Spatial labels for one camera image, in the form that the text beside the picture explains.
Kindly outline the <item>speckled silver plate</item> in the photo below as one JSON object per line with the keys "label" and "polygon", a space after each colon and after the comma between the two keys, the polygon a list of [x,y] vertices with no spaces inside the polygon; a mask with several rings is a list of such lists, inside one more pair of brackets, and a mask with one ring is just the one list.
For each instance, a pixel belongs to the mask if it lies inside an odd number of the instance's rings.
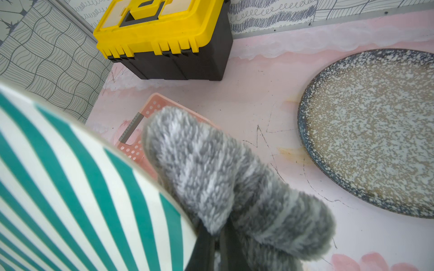
{"label": "speckled silver plate", "polygon": [[306,87],[297,113],[314,164],[357,198],[434,216],[434,56],[376,49],[346,56]]}

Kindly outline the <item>green striped plate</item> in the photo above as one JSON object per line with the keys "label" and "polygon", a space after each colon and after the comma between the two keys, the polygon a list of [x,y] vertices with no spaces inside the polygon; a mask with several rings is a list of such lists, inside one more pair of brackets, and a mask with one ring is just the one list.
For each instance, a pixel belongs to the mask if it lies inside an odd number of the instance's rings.
{"label": "green striped plate", "polygon": [[182,271],[196,231],[136,163],[1,85],[1,269]]}

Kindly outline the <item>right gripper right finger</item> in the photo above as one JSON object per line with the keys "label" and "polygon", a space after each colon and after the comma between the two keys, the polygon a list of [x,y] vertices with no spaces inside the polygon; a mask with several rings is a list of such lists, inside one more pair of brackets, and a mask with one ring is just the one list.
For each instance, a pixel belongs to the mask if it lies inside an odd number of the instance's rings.
{"label": "right gripper right finger", "polygon": [[250,271],[250,267],[243,254],[241,243],[231,219],[224,225],[220,236],[220,270],[221,271]]}

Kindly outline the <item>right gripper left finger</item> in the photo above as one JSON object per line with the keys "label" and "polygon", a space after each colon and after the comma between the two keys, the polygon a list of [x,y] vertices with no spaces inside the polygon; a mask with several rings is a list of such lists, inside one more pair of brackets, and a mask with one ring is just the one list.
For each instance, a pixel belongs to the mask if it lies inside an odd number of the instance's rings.
{"label": "right gripper left finger", "polygon": [[185,271],[214,271],[215,237],[202,222],[198,227],[198,238]]}

